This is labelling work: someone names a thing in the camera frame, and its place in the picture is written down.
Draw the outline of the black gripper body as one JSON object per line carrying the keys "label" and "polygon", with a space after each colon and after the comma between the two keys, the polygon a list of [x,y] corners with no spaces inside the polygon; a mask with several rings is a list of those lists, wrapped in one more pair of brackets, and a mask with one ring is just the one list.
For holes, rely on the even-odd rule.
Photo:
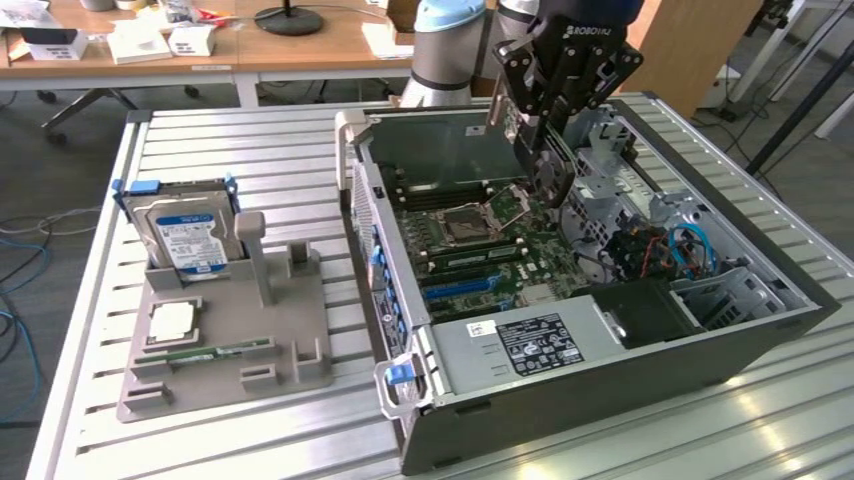
{"label": "black gripper body", "polygon": [[641,10],[639,1],[541,1],[528,27],[531,39],[556,39],[551,84],[563,85],[589,46],[615,48],[627,43],[628,27]]}

